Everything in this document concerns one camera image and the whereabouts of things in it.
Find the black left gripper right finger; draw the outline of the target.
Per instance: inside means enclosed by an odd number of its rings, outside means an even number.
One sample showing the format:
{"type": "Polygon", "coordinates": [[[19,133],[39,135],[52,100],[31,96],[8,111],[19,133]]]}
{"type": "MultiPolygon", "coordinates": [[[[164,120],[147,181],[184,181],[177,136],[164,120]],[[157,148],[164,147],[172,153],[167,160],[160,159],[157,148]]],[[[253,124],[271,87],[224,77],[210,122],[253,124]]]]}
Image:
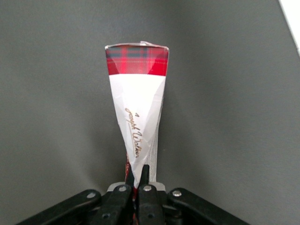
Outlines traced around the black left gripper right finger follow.
{"type": "Polygon", "coordinates": [[[139,225],[164,225],[165,218],[161,196],[165,186],[160,182],[150,182],[150,166],[144,165],[138,187],[137,219],[139,225]]]}

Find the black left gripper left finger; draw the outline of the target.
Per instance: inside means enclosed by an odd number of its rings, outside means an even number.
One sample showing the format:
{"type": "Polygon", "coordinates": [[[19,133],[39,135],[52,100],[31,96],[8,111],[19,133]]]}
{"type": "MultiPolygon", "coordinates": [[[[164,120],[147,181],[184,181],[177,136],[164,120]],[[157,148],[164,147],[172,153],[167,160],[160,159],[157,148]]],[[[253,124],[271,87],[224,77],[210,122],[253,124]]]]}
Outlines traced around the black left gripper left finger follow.
{"type": "Polygon", "coordinates": [[[131,225],[134,207],[132,203],[134,178],[126,176],[124,182],[109,186],[101,205],[92,219],[94,225],[131,225]]]}

